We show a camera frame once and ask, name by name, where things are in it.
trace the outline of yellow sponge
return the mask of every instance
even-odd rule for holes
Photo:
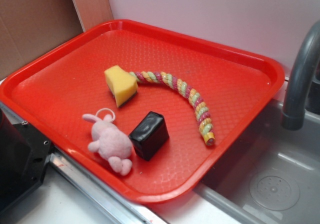
[[[105,80],[115,97],[117,107],[128,101],[138,90],[136,78],[118,65],[104,71]]]

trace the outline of sink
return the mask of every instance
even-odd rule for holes
[[[272,100],[201,180],[243,223],[320,220],[320,116],[307,112],[303,128],[290,131],[281,108]]]

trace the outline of plastic tray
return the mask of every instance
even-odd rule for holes
[[[164,71],[193,86],[210,108],[216,144],[207,147],[193,108],[174,90],[140,84],[116,107],[104,70]],[[0,100],[103,182],[138,203],[158,203],[192,189],[284,82],[274,60],[130,20],[100,24],[26,65],[0,86]],[[145,161],[134,152],[127,176],[88,151],[92,124],[82,114],[115,111],[129,134],[154,111],[164,115],[169,140]]]

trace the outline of plush toy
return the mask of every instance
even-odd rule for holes
[[[110,111],[112,116],[107,114],[102,120],[98,114],[104,110]],[[115,113],[109,108],[103,108],[95,115],[84,114],[82,118],[94,123],[91,130],[92,142],[88,145],[89,151],[98,152],[116,173],[127,175],[132,167],[132,162],[128,159],[132,154],[132,142],[112,123],[116,119]]]

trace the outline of twisted rope toy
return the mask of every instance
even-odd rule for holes
[[[156,83],[165,84],[171,89],[177,91],[181,96],[188,99],[189,104],[194,108],[195,118],[199,125],[199,132],[207,146],[212,146],[215,143],[215,135],[209,108],[194,88],[188,85],[185,81],[172,76],[169,73],[161,72],[129,72],[136,78],[138,83]]]

